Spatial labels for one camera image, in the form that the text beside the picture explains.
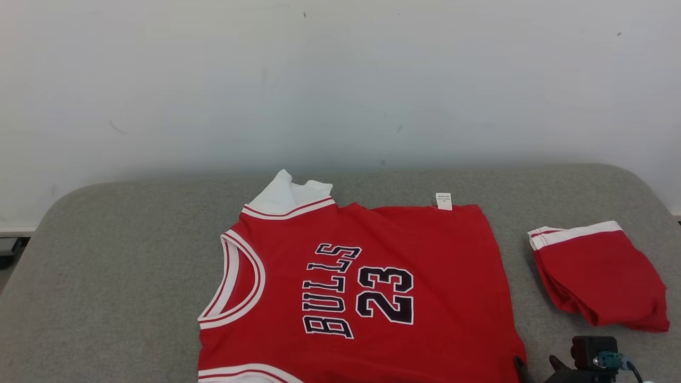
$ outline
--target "folded red shorts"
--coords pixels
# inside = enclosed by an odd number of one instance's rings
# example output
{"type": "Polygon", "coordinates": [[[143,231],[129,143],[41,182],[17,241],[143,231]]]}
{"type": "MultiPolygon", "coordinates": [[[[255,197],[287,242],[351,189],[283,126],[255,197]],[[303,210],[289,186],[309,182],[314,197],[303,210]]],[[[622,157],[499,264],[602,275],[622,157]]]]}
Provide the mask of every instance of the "folded red shorts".
{"type": "Polygon", "coordinates": [[[593,326],[669,330],[666,287],[615,221],[528,233],[546,290],[557,308],[593,326]]]}

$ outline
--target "gray table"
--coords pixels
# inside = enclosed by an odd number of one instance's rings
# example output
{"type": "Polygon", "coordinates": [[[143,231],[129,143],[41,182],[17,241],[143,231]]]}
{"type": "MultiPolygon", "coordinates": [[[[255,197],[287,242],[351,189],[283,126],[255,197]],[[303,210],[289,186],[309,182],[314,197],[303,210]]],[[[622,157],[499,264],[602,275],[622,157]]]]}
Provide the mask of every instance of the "gray table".
{"type": "MultiPolygon", "coordinates": [[[[194,382],[196,318],[221,279],[219,235],[274,173],[109,183],[60,199],[0,296],[0,382],[194,382]]],[[[604,165],[307,174],[340,204],[478,204],[501,248],[516,327],[539,380],[574,335],[613,335],[644,379],[681,379],[681,228],[636,176],[604,165]],[[671,330],[594,328],[555,309],[526,232],[616,220],[667,284],[671,330]]],[[[620,382],[634,382],[630,373],[620,382]]]]}

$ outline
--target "white tag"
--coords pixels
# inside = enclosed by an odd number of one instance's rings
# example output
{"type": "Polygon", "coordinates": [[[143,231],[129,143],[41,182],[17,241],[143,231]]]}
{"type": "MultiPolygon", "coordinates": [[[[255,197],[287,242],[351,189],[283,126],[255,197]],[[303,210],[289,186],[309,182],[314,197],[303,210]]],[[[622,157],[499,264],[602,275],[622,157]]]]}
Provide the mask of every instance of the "white tag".
{"type": "Polygon", "coordinates": [[[435,193],[437,208],[440,210],[452,209],[452,193],[435,193]]]}

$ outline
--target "black object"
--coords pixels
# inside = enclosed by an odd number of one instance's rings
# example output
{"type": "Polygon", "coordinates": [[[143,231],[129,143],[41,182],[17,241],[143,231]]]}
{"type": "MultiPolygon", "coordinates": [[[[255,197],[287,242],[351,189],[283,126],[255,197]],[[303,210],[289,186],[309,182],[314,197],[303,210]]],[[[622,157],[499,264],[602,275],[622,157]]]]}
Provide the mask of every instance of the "black object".
{"type": "Polygon", "coordinates": [[[0,270],[8,269],[16,261],[17,257],[22,253],[23,249],[28,245],[30,237],[18,238],[14,243],[12,250],[8,255],[0,256],[0,270]]]}
{"type": "MultiPolygon", "coordinates": [[[[549,356],[549,363],[554,369],[544,383],[611,383],[615,382],[618,368],[601,367],[598,361],[599,352],[612,352],[617,354],[617,340],[614,337],[574,337],[570,355],[575,359],[575,367],[571,369],[554,355],[549,356]]],[[[513,359],[516,371],[521,383],[535,383],[527,371],[524,361],[516,356],[513,359]]],[[[635,371],[637,379],[640,379],[638,371],[631,362],[627,367],[635,371]]]]}

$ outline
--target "red jersey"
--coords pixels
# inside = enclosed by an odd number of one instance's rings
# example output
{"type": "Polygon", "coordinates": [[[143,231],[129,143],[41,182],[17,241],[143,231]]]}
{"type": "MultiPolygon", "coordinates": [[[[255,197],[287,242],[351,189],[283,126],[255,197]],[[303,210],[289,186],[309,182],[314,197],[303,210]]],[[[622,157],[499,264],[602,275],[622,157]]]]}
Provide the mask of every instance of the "red jersey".
{"type": "Polygon", "coordinates": [[[517,382],[524,346],[480,208],[339,207],[330,189],[282,170],[222,235],[199,382],[517,382]]]}

